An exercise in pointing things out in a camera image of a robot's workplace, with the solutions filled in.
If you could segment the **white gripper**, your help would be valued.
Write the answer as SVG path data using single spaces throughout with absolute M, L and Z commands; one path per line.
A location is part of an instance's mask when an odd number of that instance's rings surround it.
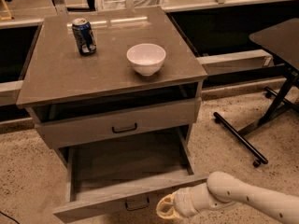
M 163 197 L 156 206 L 156 213 L 162 219 L 193 217 L 194 208 L 190 188 L 183 188 Z

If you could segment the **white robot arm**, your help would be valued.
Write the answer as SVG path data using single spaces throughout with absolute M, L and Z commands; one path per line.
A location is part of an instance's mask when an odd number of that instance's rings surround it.
M 252 186 L 224 172 L 211 173 L 203 184 L 178 189 L 163 197 L 156 213 L 164 219 L 194 217 L 246 204 L 282 224 L 299 224 L 299 197 Z

